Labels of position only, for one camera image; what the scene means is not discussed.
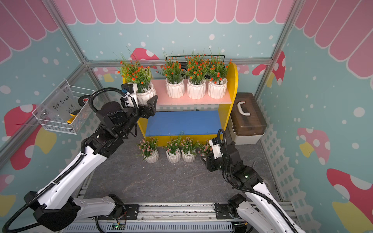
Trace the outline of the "orange flower pot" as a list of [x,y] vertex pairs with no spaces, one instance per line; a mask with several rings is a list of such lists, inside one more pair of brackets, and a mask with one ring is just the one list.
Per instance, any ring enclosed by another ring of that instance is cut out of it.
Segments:
[[146,106],[147,101],[156,95],[155,89],[151,84],[152,73],[150,67],[143,66],[138,59],[126,60],[124,55],[120,53],[121,66],[118,69],[118,74],[121,75],[125,83],[136,84],[138,90],[135,91],[138,98],[138,103],[141,106]]
[[166,92],[170,98],[178,99],[185,94],[185,71],[176,57],[167,56],[165,64],[160,66],[160,75],[166,79]]
[[194,100],[203,98],[206,94],[206,75],[210,63],[204,56],[192,53],[187,57],[187,95]]
[[208,83],[208,95],[213,99],[222,99],[227,91],[227,75],[229,63],[225,63],[224,59],[220,59],[220,54],[213,55],[212,51],[211,59],[209,60],[210,63],[210,70],[208,71],[209,76],[209,83]]

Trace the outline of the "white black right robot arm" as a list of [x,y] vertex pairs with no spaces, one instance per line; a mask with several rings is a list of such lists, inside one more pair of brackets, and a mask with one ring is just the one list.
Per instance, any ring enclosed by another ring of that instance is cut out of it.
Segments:
[[224,180],[241,191],[227,202],[232,218],[245,220],[259,233],[303,232],[276,201],[261,176],[243,163],[235,143],[227,143],[223,129],[218,130],[209,144],[212,152],[202,157],[208,171],[220,170]]

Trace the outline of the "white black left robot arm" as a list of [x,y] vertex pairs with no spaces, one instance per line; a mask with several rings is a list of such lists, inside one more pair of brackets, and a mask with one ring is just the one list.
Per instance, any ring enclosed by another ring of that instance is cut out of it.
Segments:
[[140,118],[156,114],[157,95],[145,106],[138,105],[135,95],[128,88],[108,87],[90,96],[87,103],[101,124],[81,141],[80,153],[56,178],[42,190],[25,195],[26,204],[11,216],[2,232],[19,233],[38,226],[58,232],[76,220],[99,216],[119,220],[127,213],[122,200],[114,194],[87,200],[72,194],[137,129]]

